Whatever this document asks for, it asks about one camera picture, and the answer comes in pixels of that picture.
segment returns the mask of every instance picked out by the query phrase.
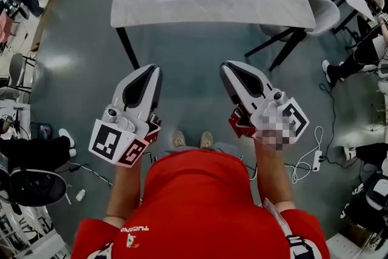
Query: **sleeve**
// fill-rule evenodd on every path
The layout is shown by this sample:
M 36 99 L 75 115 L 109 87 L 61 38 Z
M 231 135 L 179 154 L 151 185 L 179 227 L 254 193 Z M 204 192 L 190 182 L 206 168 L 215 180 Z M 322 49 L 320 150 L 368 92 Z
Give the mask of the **sleeve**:
M 287 209 L 280 214 L 289 224 L 293 234 L 312 241 L 321 252 L 322 258 L 330 259 L 325 234 L 317 217 L 299 209 Z
M 75 238 L 72 259 L 86 259 L 92 253 L 106 248 L 118 232 L 117 227 L 102 220 L 82 220 Z

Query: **white cable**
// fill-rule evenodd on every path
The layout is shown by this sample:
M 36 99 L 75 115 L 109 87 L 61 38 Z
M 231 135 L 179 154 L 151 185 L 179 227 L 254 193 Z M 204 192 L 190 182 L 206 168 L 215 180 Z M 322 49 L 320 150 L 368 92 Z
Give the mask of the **white cable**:
M 321 129 L 322 130 L 322 134 L 321 134 L 321 138 L 318 140 L 318 138 L 316 137 L 316 130 L 317 129 Z M 308 156 L 310 153 L 312 153 L 313 151 L 316 151 L 317 149 L 318 150 L 321 150 L 321 142 L 322 142 L 322 138 L 323 138 L 323 128 L 321 126 L 317 126 L 314 130 L 314 136 L 315 136 L 315 140 L 316 140 L 316 143 L 318 144 L 314 149 L 310 150 L 309 152 L 307 152 L 305 155 L 303 155 L 299 161 L 297 162 L 297 164 L 294 166 L 291 166 L 291 165 L 285 165 L 285 167 L 292 167 L 293 169 L 293 172 L 292 172 L 292 176 L 291 176 L 291 183 L 292 184 L 296 184 L 299 180 L 302 180 L 303 178 L 307 177 L 308 174 L 311 172 L 312 168 L 311 168 L 311 165 L 307 162 L 303 162 L 301 161 L 305 156 Z M 298 175 L 296 173 L 296 170 L 299 168 L 299 165 L 300 164 L 304 164 L 307 166 L 307 168 L 309 169 L 307 171 L 307 173 L 301 177 L 301 178 L 298 178 Z

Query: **gray floor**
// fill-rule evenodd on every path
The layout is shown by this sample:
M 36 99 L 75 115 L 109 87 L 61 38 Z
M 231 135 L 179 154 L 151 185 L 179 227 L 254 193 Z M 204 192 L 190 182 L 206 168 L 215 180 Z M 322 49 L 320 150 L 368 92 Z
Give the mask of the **gray floor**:
M 113 166 L 87 151 L 94 120 L 110 102 L 117 83 L 132 71 L 124 48 L 110 27 L 112 0 L 59 0 L 41 43 L 31 97 L 32 120 L 50 123 L 56 130 L 65 127 L 76 140 L 78 163 L 113 179 Z M 341 6 L 341 15 L 350 12 Z M 355 21 L 350 23 L 356 29 Z M 164 82 L 158 116 L 162 119 L 159 140 L 149 150 L 158 153 L 171 146 L 170 137 L 181 129 L 188 144 L 198 145 L 204 130 L 218 141 L 238 146 L 246 164 L 254 166 L 253 143 L 238 140 L 228 124 L 233 110 L 218 74 L 219 65 L 228 59 L 244 61 L 244 53 L 268 39 L 257 27 L 234 24 L 180 24 L 128 29 L 127 33 L 142 65 L 162 67 Z M 321 62 L 344 60 L 349 35 L 331 33 L 302 42 L 272 73 L 269 65 L 283 43 L 277 42 L 249 59 L 263 70 L 275 87 L 295 97 L 310 119 L 310 126 L 296 146 L 285 152 L 286 161 L 295 164 L 299 157 L 316 146 L 314 128 L 324 127 L 323 151 L 331 138 L 332 100 L 318 84 L 325 82 Z M 342 160 L 343 144 L 362 145 L 383 140 L 383 130 L 370 132 L 371 104 L 383 103 L 375 92 L 376 76 L 357 74 L 333 91 L 336 101 L 336 136 L 329 150 L 332 159 Z M 143 176 L 150 167 L 143 158 Z M 318 173 L 293 186 L 299 208 L 319 217 L 327 238 L 341 227 L 338 215 L 358 181 L 359 164 L 343 170 L 323 163 Z M 106 183 L 90 172 L 63 174 L 71 185 L 66 200 L 50 206 L 55 226 L 72 245 L 79 222 L 84 218 L 102 218 L 109 197 Z M 86 190 L 82 202 L 75 196 Z M 253 196 L 258 202 L 255 183 Z

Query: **red shirt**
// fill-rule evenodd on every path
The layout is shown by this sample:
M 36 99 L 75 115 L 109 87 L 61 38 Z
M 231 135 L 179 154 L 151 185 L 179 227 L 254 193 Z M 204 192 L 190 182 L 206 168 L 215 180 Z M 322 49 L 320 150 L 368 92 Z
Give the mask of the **red shirt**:
M 294 235 L 313 241 L 322 257 L 330 258 L 316 217 L 297 209 L 281 215 Z M 101 220 L 81 222 L 72 258 L 96 252 L 94 258 L 101 249 L 99 259 L 103 254 L 113 259 L 290 257 L 279 224 L 253 203 L 244 164 L 198 149 L 166 156 L 151 167 L 143 203 L 121 229 Z

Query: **white chair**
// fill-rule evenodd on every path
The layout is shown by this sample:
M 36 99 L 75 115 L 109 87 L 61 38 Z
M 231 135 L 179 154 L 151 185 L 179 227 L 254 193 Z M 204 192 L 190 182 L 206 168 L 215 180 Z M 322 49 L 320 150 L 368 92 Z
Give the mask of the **white chair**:
M 329 31 L 340 20 L 340 10 L 334 2 L 330 0 L 308 0 L 313 11 L 316 27 L 313 30 L 304 30 L 296 27 L 260 25 L 261 30 L 271 37 L 270 40 L 261 44 L 257 48 L 245 54 L 251 56 L 276 41 L 287 41 L 284 48 L 270 67 L 270 71 L 280 65 L 292 50 L 306 36 L 318 37 Z

